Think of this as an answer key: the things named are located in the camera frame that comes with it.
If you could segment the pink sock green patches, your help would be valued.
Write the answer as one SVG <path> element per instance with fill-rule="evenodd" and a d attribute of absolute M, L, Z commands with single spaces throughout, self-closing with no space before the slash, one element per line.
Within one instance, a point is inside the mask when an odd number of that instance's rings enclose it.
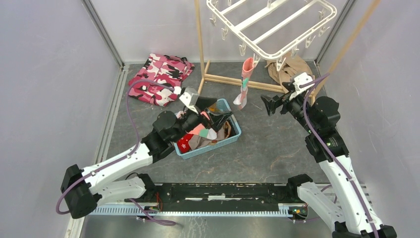
<path fill-rule="evenodd" d="M 247 103 L 248 83 L 254 67 L 253 58 L 246 59 L 242 65 L 240 94 L 233 101 L 233 104 L 240 110 L 242 110 Z"/>

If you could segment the white clip hanger frame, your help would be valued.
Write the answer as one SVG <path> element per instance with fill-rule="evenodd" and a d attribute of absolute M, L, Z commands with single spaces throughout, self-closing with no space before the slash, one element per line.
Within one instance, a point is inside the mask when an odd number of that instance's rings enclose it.
<path fill-rule="evenodd" d="M 208 0 L 212 26 L 238 39 L 240 56 L 273 60 L 277 69 L 323 38 L 338 15 L 327 0 Z"/>

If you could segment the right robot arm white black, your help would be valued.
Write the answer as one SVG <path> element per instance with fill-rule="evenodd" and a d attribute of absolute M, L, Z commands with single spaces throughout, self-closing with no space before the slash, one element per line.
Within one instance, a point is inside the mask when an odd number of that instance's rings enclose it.
<path fill-rule="evenodd" d="M 395 238 L 395 229 L 377 216 L 354 172 L 349 150 L 337 131 L 340 120 L 339 103 L 322 96 L 310 104 L 303 94 L 295 92 L 288 83 L 289 92 L 282 96 L 261 99 L 268 115 L 281 109 L 290 113 L 308 132 L 306 147 L 321 167 L 332 186 L 337 201 L 330 200 L 307 174 L 287 181 L 286 196 L 292 202 L 303 201 L 328 225 L 334 238 Z"/>

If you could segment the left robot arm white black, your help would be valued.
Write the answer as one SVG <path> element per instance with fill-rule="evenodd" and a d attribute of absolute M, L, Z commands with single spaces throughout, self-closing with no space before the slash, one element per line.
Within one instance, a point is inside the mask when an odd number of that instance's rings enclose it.
<path fill-rule="evenodd" d="M 56 205 L 60 215 L 70 214 L 73 219 L 83 218 L 98 206 L 119 199 L 137 199 L 150 202 L 156 189 L 142 177 L 120 180 L 123 175 L 138 168 L 156 163 L 175 148 L 174 145 L 188 132 L 202 125 L 219 131 L 229 120 L 231 110 L 209 109 L 218 100 L 199 98 L 198 106 L 184 107 L 182 114 L 163 111 L 152 124 L 152 131 L 138 138 L 134 146 L 101 163 L 80 168 L 77 164 L 68 167 L 61 184 L 61 197 Z"/>

